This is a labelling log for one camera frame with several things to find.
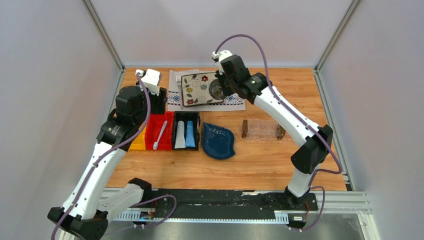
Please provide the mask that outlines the blue toothpaste tube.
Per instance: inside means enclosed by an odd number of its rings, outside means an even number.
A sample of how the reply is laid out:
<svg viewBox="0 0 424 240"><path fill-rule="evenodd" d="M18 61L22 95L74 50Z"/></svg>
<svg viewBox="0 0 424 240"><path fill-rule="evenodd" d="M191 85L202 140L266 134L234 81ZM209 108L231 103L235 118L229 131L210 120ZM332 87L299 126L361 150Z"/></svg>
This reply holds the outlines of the blue toothpaste tube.
<svg viewBox="0 0 424 240"><path fill-rule="evenodd" d="M185 147L194 148L195 146L194 125L193 122L189 120L186 123Z"/></svg>

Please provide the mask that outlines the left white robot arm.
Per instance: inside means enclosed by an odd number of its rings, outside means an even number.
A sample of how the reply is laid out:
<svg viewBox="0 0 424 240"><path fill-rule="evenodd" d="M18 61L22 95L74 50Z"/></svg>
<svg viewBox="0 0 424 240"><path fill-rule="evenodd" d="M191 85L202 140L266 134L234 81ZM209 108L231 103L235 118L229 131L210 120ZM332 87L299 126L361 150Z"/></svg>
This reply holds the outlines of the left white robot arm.
<svg viewBox="0 0 424 240"><path fill-rule="evenodd" d="M52 207L47 218L55 224L51 239L58 230L61 238L71 240L101 239L109 223L130 207L148 207L156 202L151 183L140 178L105 200L100 200L104 188L118 163L128 152L134 139L143 131L151 113L164 113L167 90L154 94L150 87L123 87L115 97L115 108L100 127L92 156L79 182L68 199Z"/></svg>

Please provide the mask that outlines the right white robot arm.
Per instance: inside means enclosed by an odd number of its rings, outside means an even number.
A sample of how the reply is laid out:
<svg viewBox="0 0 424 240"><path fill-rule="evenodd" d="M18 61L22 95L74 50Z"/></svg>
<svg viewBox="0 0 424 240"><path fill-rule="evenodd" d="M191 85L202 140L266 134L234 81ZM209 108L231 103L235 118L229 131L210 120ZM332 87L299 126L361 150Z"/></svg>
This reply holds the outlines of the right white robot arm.
<svg viewBox="0 0 424 240"><path fill-rule="evenodd" d="M218 64L216 77L224 94L237 94L272 117L298 145L290 160L294 166L292 178L286 187L286 205L299 209L305 203L315 171L329 154L333 130L319 126L308 119L278 89L267 80L266 75L251 74L242 58L228 50L213 53Z"/></svg>

